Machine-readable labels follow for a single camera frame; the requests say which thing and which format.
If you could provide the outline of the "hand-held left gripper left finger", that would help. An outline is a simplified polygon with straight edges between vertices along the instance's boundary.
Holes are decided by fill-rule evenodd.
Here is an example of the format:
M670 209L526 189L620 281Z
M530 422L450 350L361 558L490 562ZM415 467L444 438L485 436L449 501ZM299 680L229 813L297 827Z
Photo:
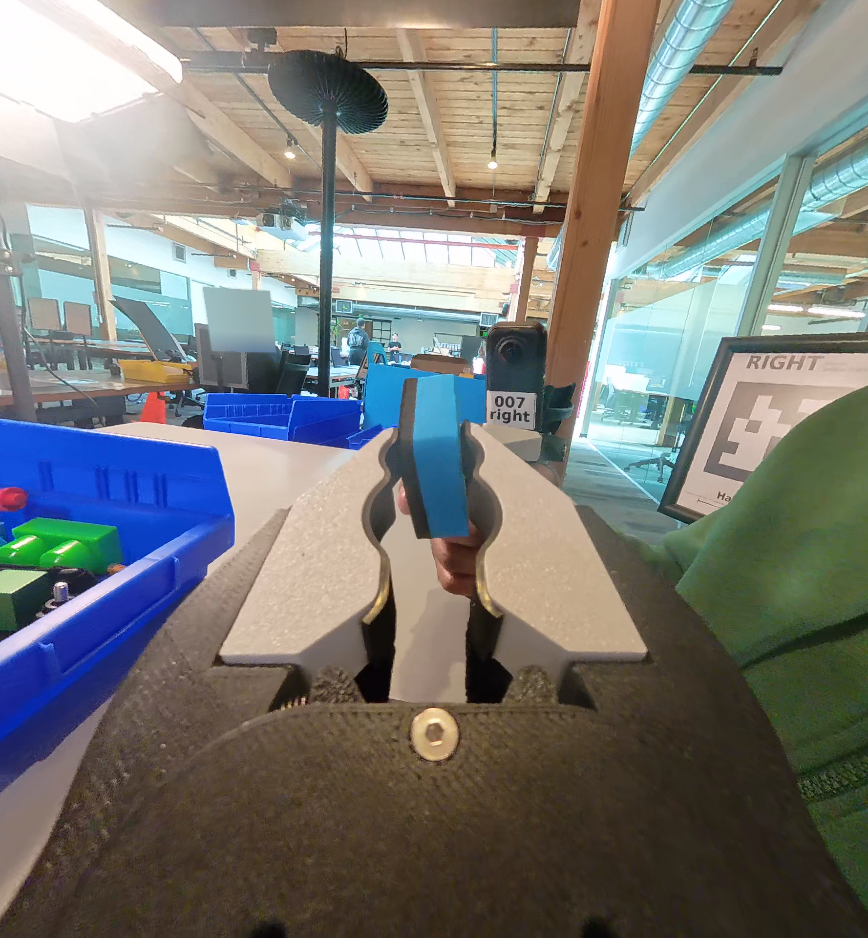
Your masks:
M219 656L229 665L295 665L349 673L393 659L391 563L381 539L395 520L384 429L287 513Z

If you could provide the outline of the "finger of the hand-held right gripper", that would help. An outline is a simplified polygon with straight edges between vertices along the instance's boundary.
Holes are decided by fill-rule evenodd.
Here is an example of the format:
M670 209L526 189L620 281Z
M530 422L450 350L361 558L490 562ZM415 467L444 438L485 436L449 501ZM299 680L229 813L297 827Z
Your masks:
M523 461L527 463L540 461L543 436L539 432L511 425L488 425L488 433Z

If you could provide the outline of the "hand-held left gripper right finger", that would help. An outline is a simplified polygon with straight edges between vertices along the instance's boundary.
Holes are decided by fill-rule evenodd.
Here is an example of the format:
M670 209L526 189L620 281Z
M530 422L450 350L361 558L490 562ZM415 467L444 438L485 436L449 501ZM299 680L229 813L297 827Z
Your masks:
M641 661L648 649L572 501L495 439L467 424L470 520L484 535L472 644L508 673Z

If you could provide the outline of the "light blue foam block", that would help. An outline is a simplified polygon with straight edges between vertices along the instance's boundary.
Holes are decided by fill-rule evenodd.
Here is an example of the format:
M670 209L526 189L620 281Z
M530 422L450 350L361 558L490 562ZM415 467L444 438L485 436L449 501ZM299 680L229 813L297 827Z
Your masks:
M416 537L467 536L463 423L452 376L434 374L404 382L398 453Z

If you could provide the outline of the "large blue plastic bin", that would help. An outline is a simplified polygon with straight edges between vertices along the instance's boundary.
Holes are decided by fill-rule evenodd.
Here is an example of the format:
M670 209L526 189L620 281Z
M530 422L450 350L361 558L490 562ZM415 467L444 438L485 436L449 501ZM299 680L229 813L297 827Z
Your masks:
M125 569L0 641L0 791L108 699L234 542L215 449L0 419L0 486L29 518L117 527Z

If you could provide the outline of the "person's right forearm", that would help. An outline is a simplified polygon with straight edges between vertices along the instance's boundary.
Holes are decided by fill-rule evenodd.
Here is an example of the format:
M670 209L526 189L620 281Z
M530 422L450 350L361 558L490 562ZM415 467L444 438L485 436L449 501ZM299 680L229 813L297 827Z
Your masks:
M720 510L624 535L740 666L868 617L868 386L793 428Z

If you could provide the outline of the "person's right hand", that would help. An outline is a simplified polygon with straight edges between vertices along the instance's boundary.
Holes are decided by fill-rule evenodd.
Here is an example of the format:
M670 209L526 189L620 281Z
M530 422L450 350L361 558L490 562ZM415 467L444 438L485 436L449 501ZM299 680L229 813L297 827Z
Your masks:
M468 599L477 594L477 557L486 539L472 522L465 536L430 539L437 578L447 593Z

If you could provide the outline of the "framed marker sign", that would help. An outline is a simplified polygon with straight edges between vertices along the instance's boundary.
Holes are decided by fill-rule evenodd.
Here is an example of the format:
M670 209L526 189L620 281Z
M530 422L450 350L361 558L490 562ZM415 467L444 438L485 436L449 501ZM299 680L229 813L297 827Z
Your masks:
M868 332L723 339L659 511L723 508L792 428L867 385Z

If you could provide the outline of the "computer monitor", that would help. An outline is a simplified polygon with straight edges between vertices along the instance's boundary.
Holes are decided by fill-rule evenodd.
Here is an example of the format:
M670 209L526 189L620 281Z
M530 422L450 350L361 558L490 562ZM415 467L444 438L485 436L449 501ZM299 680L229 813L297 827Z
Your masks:
M240 352L220 353L212 348L207 324L194 326L197 374L202 386L246 391L249 387L248 355Z

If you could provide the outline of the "black tilted panel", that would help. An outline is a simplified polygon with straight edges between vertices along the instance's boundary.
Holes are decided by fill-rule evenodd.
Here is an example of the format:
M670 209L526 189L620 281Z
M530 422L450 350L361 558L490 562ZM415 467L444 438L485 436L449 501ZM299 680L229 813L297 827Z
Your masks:
M118 311L135 324L156 360L186 362L187 355L181 344L161 323L146 302L127 298L112 298L111 302Z

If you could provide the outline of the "green jacket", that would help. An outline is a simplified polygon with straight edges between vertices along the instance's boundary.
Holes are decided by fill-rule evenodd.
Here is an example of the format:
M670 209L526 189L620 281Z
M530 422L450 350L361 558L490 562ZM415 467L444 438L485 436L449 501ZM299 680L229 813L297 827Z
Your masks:
M797 644L744 675L827 849L868 911L868 630Z

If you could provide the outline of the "metal light stand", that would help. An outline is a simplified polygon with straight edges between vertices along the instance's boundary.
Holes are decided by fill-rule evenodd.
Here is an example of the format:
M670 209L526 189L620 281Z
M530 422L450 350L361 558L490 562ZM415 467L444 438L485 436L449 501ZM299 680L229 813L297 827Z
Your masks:
M0 219L0 339L17 418L36 423L37 406L29 382L23 333L13 290L13 279L18 275L17 257L8 245Z

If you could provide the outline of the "studio light panel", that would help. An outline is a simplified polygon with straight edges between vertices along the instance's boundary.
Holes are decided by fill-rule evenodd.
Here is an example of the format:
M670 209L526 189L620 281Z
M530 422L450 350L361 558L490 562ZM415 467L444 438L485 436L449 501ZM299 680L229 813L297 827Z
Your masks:
M182 63L95 1L0 1L0 95L67 123L176 94Z

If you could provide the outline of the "slim wooden post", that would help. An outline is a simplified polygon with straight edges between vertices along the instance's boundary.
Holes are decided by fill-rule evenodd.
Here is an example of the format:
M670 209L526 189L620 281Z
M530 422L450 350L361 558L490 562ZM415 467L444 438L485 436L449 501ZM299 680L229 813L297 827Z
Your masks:
M118 338L118 327L116 308L113 304L110 262L106 247L105 218L99 209L89 203L84 205L84 217L95 299L102 324L102 335L106 341L115 342Z
M522 239L516 261L515 284L510 291L510 321L524 324L527 321L530 287L540 238L528 235Z

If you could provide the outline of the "silver spiral duct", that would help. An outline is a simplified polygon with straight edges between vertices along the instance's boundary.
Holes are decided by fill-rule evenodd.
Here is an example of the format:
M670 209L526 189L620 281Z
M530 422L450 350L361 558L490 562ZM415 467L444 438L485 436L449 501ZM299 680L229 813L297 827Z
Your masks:
M677 4L647 68L630 145L631 157L734 4L734 1Z
M802 233L836 217L837 212L830 210L831 206L867 187L868 138L815 168L803 196L794 233ZM764 234L770 213L771 201L767 200L753 212L713 229L678 256L649 264L647 273L662 279L678 277L722 254L738 250Z

